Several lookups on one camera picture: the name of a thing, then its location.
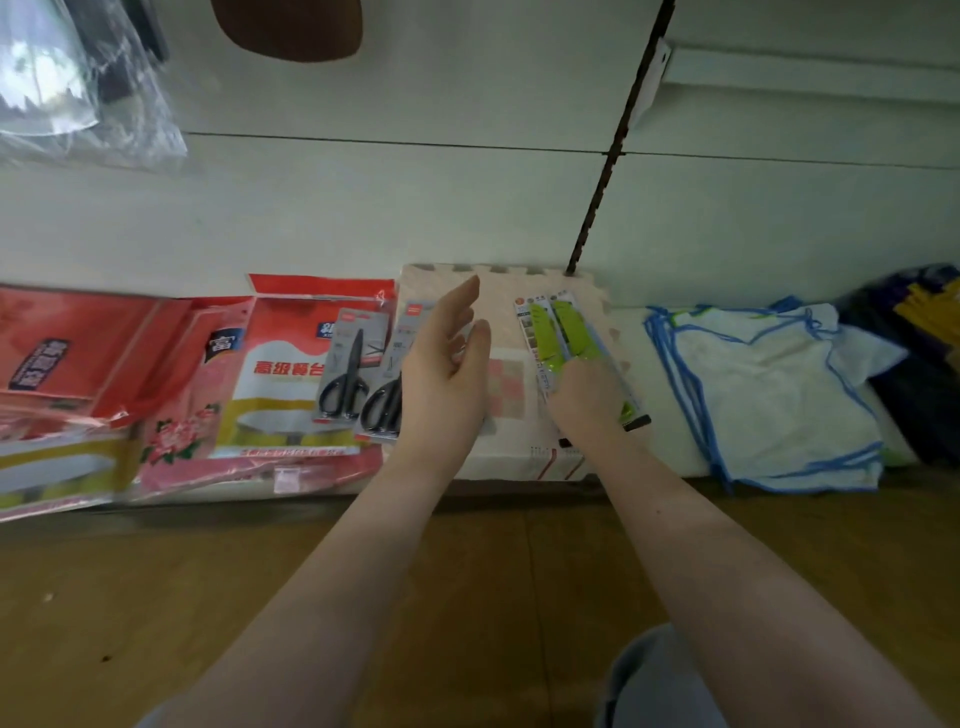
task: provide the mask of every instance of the black scissors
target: black scissors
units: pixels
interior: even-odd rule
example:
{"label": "black scissors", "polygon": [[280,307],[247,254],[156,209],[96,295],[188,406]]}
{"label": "black scissors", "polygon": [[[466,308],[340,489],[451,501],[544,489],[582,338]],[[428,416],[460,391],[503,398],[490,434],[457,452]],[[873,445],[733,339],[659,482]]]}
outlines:
{"label": "black scissors", "polygon": [[378,387],[367,397],[360,411],[360,426],[365,432],[400,432],[400,416],[403,414],[402,384],[400,377]]}
{"label": "black scissors", "polygon": [[347,371],[338,376],[324,387],[320,393],[318,404],[320,414],[331,420],[355,420],[358,412],[353,410],[357,395],[367,394],[370,388],[360,377],[360,360],[363,358],[363,329],[357,331],[353,337],[353,346],[350,347],[350,358],[347,361]]}

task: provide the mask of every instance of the forearm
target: forearm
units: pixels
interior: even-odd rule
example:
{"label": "forearm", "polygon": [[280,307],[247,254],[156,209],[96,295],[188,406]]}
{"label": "forearm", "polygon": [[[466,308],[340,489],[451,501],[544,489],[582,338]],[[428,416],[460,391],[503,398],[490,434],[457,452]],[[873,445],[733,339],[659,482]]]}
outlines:
{"label": "forearm", "polygon": [[445,482],[391,459],[166,725],[346,722],[377,635]]}
{"label": "forearm", "polygon": [[584,451],[730,724],[938,724],[812,587],[629,435]]}

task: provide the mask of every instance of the cleaning cloth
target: cleaning cloth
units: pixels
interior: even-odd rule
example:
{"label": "cleaning cloth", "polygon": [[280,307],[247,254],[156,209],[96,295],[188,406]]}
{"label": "cleaning cloth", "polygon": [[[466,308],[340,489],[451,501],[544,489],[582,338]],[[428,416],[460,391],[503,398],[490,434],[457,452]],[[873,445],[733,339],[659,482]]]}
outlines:
{"label": "cleaning cloth", "polygon": [[840,326],[828,303],[654,308],[646,321],[698,448],[715,473],[770,491],[872,490],[876,417],[855,387],[906,351]]}

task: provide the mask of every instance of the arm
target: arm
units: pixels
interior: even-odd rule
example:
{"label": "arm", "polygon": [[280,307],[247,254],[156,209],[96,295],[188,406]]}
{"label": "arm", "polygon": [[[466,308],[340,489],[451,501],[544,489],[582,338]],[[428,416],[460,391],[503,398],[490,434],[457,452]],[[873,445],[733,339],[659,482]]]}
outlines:
{"label": "arm", "polygon": [[730,725],[941,725],[809,584],[622,430],[606,364],[562,374],[550,411],[603,480]]}
{"label": "arm", "polygon": [[490,327],[477,322],[459,367],[451,352],[464,341],[450,341],[472,319],[479,285],[471,279],[440,299],[404,361],[394,454],[237,641],[170,705],[163,726],[347,722],[427,519],[483,422]]}

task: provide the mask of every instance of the dark bag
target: dark bag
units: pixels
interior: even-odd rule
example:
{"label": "dark bag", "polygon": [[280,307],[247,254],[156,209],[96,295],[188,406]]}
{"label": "dark bag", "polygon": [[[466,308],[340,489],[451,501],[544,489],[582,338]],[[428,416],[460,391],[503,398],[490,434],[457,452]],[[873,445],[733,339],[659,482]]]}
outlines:
{"label": "dark bag", "polygon": [[951,265],[904,271],[838,304],[844,324],[910,351],[871,379],[918,457],[960,465],[960,271]]}

